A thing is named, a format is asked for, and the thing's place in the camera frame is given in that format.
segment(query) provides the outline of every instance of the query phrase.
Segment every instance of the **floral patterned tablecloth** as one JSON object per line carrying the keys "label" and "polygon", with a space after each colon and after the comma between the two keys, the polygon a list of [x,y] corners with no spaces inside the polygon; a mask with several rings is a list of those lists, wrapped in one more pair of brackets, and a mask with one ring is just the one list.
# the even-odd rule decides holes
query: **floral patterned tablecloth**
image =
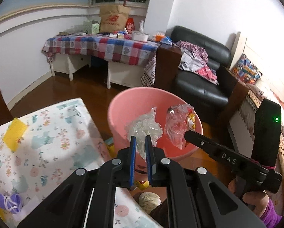
{"label": "floral patterned tablecloth", "polygon": [[[11,122],[0,126],[0,193],[18,193],[24,206],[44,200],[74,170],[99,168],[110,159],[107,148],[81,99],[67,100],[19,118],[28,128],[16,152],[3,142]],[[5,211],[5,223],[19,221]],[[127,189],[117,188],[115,228],[160,227],[134,201]]]}

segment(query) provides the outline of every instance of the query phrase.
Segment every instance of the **patterned bedding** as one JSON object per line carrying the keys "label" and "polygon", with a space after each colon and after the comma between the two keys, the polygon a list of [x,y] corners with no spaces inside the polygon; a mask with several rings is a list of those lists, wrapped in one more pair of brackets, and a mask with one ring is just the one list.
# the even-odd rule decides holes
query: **patterned bedding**
{"label": "patterned bedding", "polygon": [[[261,104],[261,101],[264,98],[268,98],[271,101],[274,101],[280,104],[280,100],[276,98],[276,95],[270,90],[270,88],[265,84],[261,83],[258,85],[249,85],[249,93],[246,96],[246,99],[242,102],[239,114],[246,124],[249,134],[254,141],[254,120],[255,112]],[[280,172],[283,175],[283,182],[276,194],[268,193],[269,197],[272,199],[275,206],[275,210],[278,214],[284,214],[284,103],[281,104],[281,121],[282,129],[280,135],[280,143],[278,150],[278,157],[276,161],[276,171]]]}
{"label": "patterned bedding", "polygon": [[[10,122],[0,126],[0,193],[18,193],[24,207],[30,200],[34,204],[41,202],[77,168],[93,170],[110,159],[81,99],[64,101],[19,119],[28,128],[14,153],[2,141]],[[4,212],[8,227],[17,227],[20,220]],[[161,226],[141,209],[127,189],[117,188],[114,227]]]}

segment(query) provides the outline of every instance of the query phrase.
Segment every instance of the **plaid tablecloth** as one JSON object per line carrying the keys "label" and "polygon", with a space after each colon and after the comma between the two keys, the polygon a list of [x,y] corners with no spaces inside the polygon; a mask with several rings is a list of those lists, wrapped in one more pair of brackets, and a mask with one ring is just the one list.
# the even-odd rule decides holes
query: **plaid tablecloth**
{"label": "plaid tablecloth", "polygon": [[141,82],[152,86],[155,82],[156,51],[160,43],[114,39],[107,36],[57,36],[46,41],[43,51],[53,61],[55,53],[93,55],[106,61],[144,67]]}

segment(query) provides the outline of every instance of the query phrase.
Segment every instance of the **patterned fabric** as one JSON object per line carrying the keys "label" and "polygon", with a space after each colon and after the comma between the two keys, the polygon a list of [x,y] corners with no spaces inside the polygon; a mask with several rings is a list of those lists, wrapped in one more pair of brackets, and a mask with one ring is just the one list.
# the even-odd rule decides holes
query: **patterned fabric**
{"label": "patterned fabric", "polygon": [[43,51],[47,61],[53,62],[54,54],[93,55],[106,61],[114,61],[144,67],[141,82],[144,86],[155,83],[156,51],[160,43],[114,39],[107,36],[58,36],[46,41]]}
{"label": "patterned fabric", "polygon": [[[261,104],[261,100],[250,90],[246,96],[246,99],[242,102],[239,111],[241,118],[246,124],[252,141],[254,141],[254,121],[255,112]],[[276,171],[283,176],[281,187],[276,194],[267,193],[270,199],[273,201],[274,208],[277,214],[284,214],[284,136],[281,133],[278,157],[276,160]]]}
{"label": "patterned fabric", "polygon": [[[24,207],[44,200],[74,170],[99,168],[110,159],[107,148],[81,99],[55,104],[19,118],[28,128],[12,153],[2,138],[11,122],[0,126],[0,193],[18,193]],[[5,223],[19,221],[7,211]],[[130,196],[117,188],[114,228],[159,228]]]}
{"label": "patterned fabric", "polygon": [[252,85],[263,75],[245,54],[242,54],[232,71],[241,81]]}
{"label": "patterned fabric", "polygon": [[184,41],[178,41],[176,45],[182,52],[179,69],[193,72],[215,85],[218,84],[216,72],[207,65],[207,52],[204,48]]}

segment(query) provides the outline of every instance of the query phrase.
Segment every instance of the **crumpled plastic bag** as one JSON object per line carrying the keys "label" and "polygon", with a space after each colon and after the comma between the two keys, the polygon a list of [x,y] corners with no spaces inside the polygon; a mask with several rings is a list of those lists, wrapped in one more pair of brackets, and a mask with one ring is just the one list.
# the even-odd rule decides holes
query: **crumpled plastic bag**
{"label": "crumpled plastic bag", "polygon": [[171,106],[166,115],[164,133],[167,134],[174,146],[183,149],[188,142],[184,140],[184,133],[196,129],[196,113],[190,104]]}
{"label": "crumpled plastic bag", "polygon": [[156,146],[157,140],[163,135],[163,129],[160,127],[159,123],[155,122],[155,116],[156,108],[152,108],[150,113],[139,116],[125,127],[126,132],[128,132],[128,141],[130,141],[132,136],[136,137],[136,150],[145,161],[145,137],[150,135],[152,145]]}

